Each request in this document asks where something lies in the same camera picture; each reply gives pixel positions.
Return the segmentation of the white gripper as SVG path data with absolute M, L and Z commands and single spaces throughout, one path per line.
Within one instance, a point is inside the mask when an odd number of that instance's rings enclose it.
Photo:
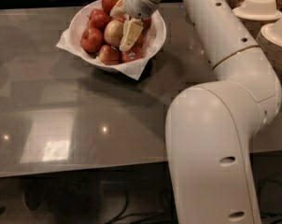
M 120 41 L 120 51 L 128 51 L 133 47 L 144 26 L 140 20 L 149 19 L 158 9 L 162 0 L 118 0 L 110 11 L 110 16 L 116 18 L 127 13 L 132 18 L 124 22 L 123 37 Z

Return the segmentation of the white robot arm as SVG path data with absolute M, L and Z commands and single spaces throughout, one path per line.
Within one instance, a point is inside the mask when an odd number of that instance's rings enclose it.
M 147 19 L 162 0 L 125 0 Z M 261 224 L 250 141 L 276 116 L 279 80 L 225 0 L 183 0 L 216 81 L 169 106 L 165 143 L 179 224 Z

